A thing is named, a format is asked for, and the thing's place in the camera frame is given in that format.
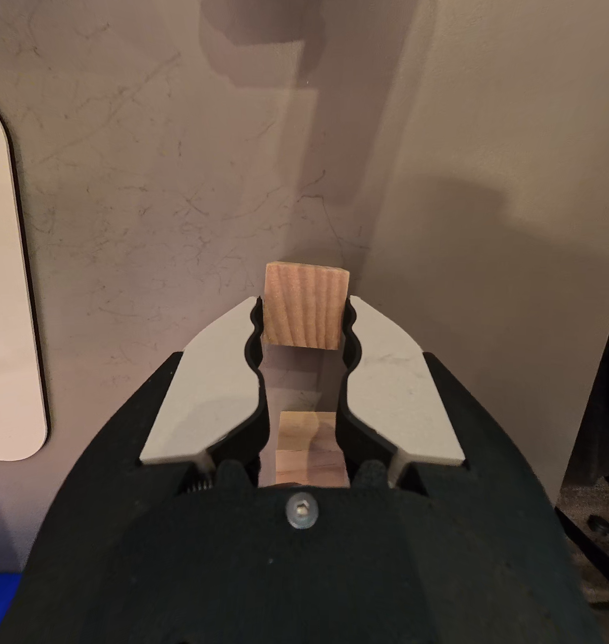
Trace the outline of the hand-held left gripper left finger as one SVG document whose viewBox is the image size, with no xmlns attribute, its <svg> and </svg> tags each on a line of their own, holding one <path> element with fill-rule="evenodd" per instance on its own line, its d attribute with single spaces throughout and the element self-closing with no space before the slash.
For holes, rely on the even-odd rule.
<svg viewBox="0 0 609 644">
<path fill-rule="evenodd" d="M 204 327 L 181 352 L 146 443 L 143 465 L 191 463 L 203 479 L 225 461 L 257 487 L 270 434 L 263 359 L 263 308 L 248 297 Z"/>
</svg>

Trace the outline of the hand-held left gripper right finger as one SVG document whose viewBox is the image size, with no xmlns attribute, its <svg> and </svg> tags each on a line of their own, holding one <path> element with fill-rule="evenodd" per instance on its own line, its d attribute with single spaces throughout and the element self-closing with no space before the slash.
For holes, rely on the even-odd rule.
<svg viewBox="0 0 609 644">
<path fill-rule="evenodd" d="M 466 456 L 420 345 L 358 296 L 342 318 L 344 347 L 335 421 L 349 479 L 367 461 L 399 487 L 417 464 L 460 467 Z"/>
</svg>

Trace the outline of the wooden cube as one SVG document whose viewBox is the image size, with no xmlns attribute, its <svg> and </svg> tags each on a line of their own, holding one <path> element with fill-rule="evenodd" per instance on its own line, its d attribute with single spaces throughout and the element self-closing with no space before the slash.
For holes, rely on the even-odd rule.
<svg viewBox="0 0 609 644">
<path fill-rule="evenodd" d="M 266 265 L 263 298 L 265 342 L 338 350 L 350 273 L 304 263 Z"/>
<path fill-rule="evenodd" d="M 281 413 L 275 452 L 277 485 L 349 487 L 335 424 L 334 412 Z"/>
</svg>

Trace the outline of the grey desk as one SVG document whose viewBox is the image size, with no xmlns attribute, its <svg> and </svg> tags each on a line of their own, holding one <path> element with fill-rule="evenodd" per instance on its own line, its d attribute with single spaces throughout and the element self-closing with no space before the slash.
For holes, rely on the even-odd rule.
<svg viewBox="0 0 609 644">
<path fill-rule="evenodd" d="M 0 572 L 274 260 L 349 270 L 557 498 L 609 331 L 609 1 L 0 1 L 0 113 L 51 410 Z"/>
</svg>

